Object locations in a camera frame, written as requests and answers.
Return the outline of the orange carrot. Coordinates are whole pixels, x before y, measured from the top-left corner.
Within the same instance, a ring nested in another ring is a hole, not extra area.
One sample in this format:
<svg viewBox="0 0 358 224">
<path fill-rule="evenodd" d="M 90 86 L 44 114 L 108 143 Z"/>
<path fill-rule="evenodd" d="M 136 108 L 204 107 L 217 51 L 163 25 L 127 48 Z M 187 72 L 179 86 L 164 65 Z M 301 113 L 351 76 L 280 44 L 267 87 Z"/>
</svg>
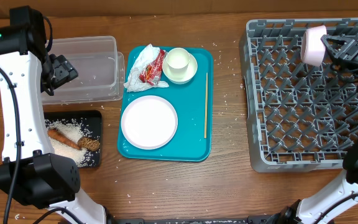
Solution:
<svg viewBox="0 0 358 224">
<path fill-rule="evenodd" d="M 65 144 L 69 147 L 72 147 L 74 149 L 80 150 L 81 148 L 77 145 L 77 143 L 73 142 L 72 140 L 68 139 L 65 135 L 63 135 L 61 132 L 57 131 L 56 129 L 49 129 L 47 131 L 47 134 L 50 138 Z"/>
</svg>

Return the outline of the large white plate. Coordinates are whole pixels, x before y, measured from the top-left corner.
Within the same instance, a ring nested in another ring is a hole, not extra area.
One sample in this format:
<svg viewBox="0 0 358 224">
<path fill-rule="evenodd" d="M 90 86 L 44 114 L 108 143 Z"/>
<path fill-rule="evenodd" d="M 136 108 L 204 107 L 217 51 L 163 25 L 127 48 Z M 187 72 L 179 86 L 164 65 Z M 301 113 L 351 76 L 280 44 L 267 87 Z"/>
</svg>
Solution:
<svg viewBox="0 0 358 224">
<path fill-rule="evenodd" d="M 129 103 L 121 116 L 121 131 L 125 139 L 143 150 L 168 144 L 177 128 L 175 108 L 160 96 L 141 96 Z"/>
</svg>

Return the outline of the pile of white rice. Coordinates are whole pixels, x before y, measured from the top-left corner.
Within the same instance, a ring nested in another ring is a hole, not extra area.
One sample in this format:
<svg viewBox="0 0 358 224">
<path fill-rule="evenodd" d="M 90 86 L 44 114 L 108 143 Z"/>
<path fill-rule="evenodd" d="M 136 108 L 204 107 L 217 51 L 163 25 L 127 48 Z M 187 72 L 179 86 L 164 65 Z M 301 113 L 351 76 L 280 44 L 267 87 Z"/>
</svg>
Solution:
<svg viewBox="0 0 358 224">
<path fill-rule="evenodd" d="M 100 141 L 88 125 L 75 119 L 46 119 L 45 124 L 55 154 L 73 159 L 78 167 L 99 164 Z"/>
</svg>

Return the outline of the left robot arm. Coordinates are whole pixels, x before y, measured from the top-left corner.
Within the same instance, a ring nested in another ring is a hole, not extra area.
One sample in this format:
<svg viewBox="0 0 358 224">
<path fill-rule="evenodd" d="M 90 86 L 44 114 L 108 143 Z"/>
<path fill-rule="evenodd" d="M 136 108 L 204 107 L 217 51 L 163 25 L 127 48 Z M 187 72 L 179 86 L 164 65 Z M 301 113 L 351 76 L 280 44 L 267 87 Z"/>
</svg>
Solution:
<svg viewBox="0 0 358 224">
<path fill-rule="evenodd" d="M 53 95 L 78 72 L 51 53 L 52 25 L 41 12 L 21 6 L 9 16 L 10 24 L 0 27 L 0 189 L 8 202 L 58 213 L 70 223 L 113 223 L 108 209 L 81 188 L 74 160 L 55 154 L 47 134 L 41 94 Z"/>
</svg>

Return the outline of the white bowl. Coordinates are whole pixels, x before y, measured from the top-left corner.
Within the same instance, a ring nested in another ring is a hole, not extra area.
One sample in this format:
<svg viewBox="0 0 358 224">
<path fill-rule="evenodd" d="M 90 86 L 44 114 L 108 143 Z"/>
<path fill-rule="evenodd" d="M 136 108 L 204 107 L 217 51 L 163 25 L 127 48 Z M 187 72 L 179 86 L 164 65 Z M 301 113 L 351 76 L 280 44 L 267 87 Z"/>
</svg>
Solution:
<svg viewBox="0 0 358 224">
<path fill-rule="evenodd" d="M 309 28 L 303 34 L 301 41 L 301 61 L 308 65 L 319 67 L 324 59 L 326 47 L 321 38 L 327 34 L 326 26 Z"/>
</svg>

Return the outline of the white cup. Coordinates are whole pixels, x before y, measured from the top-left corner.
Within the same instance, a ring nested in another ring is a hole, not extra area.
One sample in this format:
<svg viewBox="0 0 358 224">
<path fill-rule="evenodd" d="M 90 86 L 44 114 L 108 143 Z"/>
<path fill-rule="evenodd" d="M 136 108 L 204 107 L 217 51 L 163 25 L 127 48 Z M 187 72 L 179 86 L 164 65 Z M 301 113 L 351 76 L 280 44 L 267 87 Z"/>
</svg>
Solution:
<svg viewBox="0 0 358 224">
<path fill-rule="evenodd" d="M 183 48 L 174 48 L 167 55 L 167 63 L 170 73 L 174 77 L 183 76 L 190 63 L 190 55 Z"/>
</svg>

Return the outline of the white saucer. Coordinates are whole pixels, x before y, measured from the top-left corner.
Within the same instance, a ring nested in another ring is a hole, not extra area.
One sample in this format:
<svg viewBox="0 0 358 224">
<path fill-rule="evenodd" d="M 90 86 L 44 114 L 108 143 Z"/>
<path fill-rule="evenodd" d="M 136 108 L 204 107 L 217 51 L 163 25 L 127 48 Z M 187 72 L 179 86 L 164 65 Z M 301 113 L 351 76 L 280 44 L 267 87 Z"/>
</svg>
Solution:
<svg viewBox="0 0 358 224">
<path fill-rule="evenodd" d="M 195 57 L 192 54 L 190 54 L 190 61 L 186 71 L 183 72 L 181 75 L 175 75 L 170 69 L 170 67 L 168 66 L 167 59 L 165 58 L 163 60 L 163 66 L 162 66 L 163 73 L 174 84 L 182 85 L 190 82 L 191 79 L 195 76 L 197 69 L 198 69 L 198 64 Z"/>
</svg>

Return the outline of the wooden chopstick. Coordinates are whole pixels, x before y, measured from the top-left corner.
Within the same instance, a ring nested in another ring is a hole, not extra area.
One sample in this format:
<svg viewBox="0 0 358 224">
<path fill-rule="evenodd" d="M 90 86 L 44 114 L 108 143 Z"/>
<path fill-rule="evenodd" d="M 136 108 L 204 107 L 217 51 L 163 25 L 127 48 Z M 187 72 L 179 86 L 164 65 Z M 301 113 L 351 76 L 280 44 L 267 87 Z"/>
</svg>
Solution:
<svg viewBox="0 0 358 224">
<path fill-rule="evenodd" d="M 207 138 L 208 127 L 208 72 L 206 73 L 205 101 L 204 101 L 204 138 Z"/>
</svg>

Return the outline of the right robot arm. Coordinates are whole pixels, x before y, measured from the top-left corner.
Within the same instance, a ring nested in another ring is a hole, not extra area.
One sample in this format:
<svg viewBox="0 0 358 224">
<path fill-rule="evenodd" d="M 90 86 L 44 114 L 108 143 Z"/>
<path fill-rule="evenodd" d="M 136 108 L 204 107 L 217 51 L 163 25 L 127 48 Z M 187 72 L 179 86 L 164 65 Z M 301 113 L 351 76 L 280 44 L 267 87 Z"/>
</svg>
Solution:
<svg viewBox="0 0 358 224">
<path fill-rule="evenodd" d="M 358 39 L 329 35 L 325 26 L 307 29 L 301 42 L 302 62 L 319 66 L 325 55 L 335 72 L 358 74 Z M 331 223 L 358 204 L 358 140 L 343 160 L 343 170 L 318 193 L 285 207 L 267 223 Z"/>
</svg>

